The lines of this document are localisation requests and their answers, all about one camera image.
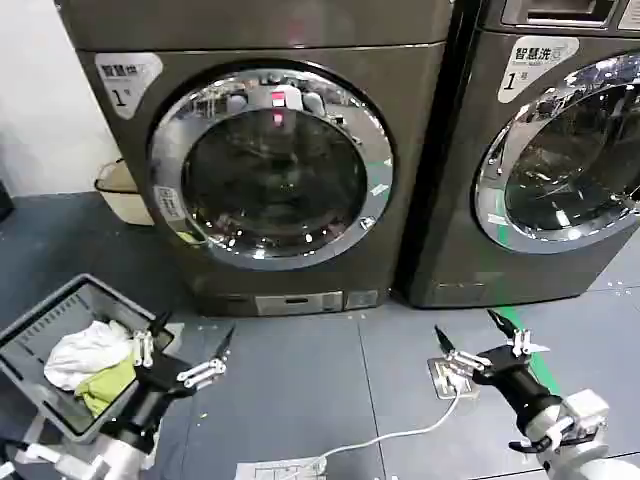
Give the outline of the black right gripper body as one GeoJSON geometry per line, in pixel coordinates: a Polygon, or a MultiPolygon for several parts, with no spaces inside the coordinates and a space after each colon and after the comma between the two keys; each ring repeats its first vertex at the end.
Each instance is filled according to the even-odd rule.
{"type": "Polygon", "coordinates": [[[560,396],[539,383],[529,370],[525,356],[515,357],[509,345],[480,352],[477,356],[489,362],[475,370],[472,380],[483,386],[495,387],[516,414],[516,425],[527,426],[546,408],[559,405],[560,396]]]}

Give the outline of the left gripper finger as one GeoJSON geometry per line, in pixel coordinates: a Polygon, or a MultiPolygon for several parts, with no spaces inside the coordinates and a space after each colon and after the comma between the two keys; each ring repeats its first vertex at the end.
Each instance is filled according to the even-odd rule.
{"type": "Polygon", "coordinates": [[[223,376],[227,371],[231,356],[231,342],[234,333],[235,327],[232,326],[209,360],[179,372],[176,376],[178,384],[186,389],[200,390],[211,385],[218,377],[223,376]]]}
{"type": "Polygon", "coordinates": [[[150,369],[154,364],[155,339],[165,329],[172,310],[164,311],[154,317],[149,325],[142,330],[135,330],[132,336],[133,365],[150,369]]]}

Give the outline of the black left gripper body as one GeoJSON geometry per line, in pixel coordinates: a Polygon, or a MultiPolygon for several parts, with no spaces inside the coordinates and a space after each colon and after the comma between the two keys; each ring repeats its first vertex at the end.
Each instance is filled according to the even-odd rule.
{"type": "Polygon", "coordinates": [[[107,423],[107,436],[137,450],[152,450],[154,435],[174,400],[194,395],[178,375],[192,365],[163,352],[154,352],[150,368],[136,367],[136,385],[120,414],[107,423]]]}

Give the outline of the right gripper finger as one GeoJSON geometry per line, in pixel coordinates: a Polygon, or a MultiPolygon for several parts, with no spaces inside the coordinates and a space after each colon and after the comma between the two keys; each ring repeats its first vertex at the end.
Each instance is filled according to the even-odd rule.
{"type": "Polygon", "coordinates": [[[549,352],[550,348],[532,341],[532,331],[518,327],[511,319],[495,310],[487,311],[497,328],[507,338],[507,345],[515,358],[531,357],[533,354],[549,352]]]}
{"type": "Polygon", "coordinates": [[[443,358],[453,371],[456,373],[473,373],[474,371],[481,372],[484,370],[484,363],[479,357],[457,350],[439,326],[435,325],[434,330],[443,358]]]}

